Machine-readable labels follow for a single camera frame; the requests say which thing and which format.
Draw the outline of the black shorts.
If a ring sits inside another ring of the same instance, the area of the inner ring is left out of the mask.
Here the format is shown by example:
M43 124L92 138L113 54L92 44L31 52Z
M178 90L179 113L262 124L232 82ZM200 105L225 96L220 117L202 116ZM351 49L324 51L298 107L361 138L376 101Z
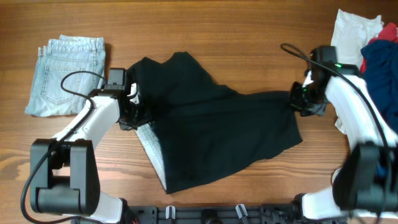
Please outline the black shorts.
M302 142L286 91L240 94L187 52L130 68L159 140L168 194L209 184Z

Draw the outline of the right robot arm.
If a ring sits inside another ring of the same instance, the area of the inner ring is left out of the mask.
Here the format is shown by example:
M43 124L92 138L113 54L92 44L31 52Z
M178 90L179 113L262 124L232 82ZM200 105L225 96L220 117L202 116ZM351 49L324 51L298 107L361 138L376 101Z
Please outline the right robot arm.
M397 134L377 111L358 67L339 63L333 46L319 46L310 55L291 44L280 47L307 62L304 83L292 85L291 107L301 116L321 116L333 105L350 147L331 186L298 196L301 218L396 219Z

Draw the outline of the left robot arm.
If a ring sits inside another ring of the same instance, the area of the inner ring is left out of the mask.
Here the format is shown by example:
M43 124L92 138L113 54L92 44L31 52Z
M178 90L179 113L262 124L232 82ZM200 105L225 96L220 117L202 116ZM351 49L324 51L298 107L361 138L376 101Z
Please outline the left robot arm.
M21 212L31 223L25 201L36 213L59 215L57 223L156 223L156 207L130 207L100 189L95 148L107 130L137 127L129 118L139 102L138 86L123 68L111 68L106 84L84 96L77 117L50 139L30 148L30 175L21 193Z

